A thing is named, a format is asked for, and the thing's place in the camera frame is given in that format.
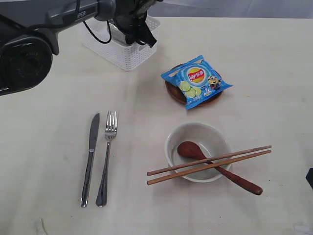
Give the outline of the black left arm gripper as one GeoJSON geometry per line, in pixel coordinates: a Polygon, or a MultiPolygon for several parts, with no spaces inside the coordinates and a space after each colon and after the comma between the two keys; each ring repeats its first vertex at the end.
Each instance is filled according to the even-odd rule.
{"type": "Polygon", "coordinates": [[[113,17],[115,26],[125,34],[125,44],[136,42],[152,48],[157,40],[145,23],[148,9],[161,0],[116,0],[113,17]]]}

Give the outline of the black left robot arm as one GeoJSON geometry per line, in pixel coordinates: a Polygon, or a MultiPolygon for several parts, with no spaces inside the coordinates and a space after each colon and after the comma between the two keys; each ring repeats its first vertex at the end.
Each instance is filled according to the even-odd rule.
{"type": "Polygon", "coordinates": [[[156,38],[145,20],[152,0],[17,0],[0,4],[0,93],[22,92],[40,84],[59,53],[59,32],[90,18],[113,20],[135,41],[156,38]]]}

